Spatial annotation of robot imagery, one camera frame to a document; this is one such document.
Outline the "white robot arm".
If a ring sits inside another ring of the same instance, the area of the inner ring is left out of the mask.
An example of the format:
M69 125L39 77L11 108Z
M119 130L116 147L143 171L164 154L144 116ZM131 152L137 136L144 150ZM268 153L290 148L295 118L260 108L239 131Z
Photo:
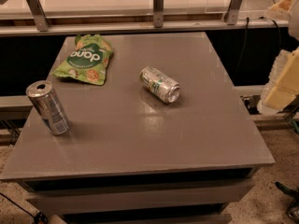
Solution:
M299 40L299 0L280 0L265 11L269 20L289 23L289 35ZM258 110L263 114L282 111L299 94L299 48L282 49L276 57L269 81L264 86Z

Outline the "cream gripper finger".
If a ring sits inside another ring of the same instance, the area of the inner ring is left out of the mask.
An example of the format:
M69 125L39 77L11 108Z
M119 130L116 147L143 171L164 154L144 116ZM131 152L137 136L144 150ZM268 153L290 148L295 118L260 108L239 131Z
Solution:
M291 17L291 8L294 0L279 0L266 10L266 18L269 20L287 21Z
M263 104L282 111L299 94L299 49L292 52L282 49L269 74L263 90Z

